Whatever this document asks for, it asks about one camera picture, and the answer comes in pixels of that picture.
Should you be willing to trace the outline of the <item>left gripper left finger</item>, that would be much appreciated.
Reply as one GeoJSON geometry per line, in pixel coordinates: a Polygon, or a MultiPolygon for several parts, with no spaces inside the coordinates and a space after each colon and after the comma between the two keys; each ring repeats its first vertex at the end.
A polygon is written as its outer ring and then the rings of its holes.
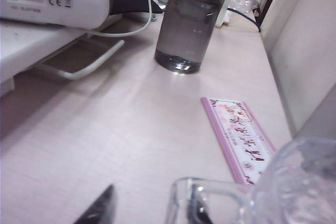
{"type": "Polygon", "coordinates": [[[110,184],[80,215],[75,223],[113,223],[115,217],[114,186],[110,184]]]}

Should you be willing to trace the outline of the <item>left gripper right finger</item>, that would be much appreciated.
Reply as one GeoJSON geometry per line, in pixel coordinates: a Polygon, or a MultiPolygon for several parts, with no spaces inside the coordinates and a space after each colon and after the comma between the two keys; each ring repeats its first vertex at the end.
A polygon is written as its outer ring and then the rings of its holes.
{"type": "Polygon", "coordinates": [[[189,223],[212,223],[203,198],[197,196],[191,197],[189,202],[189,223]]]}

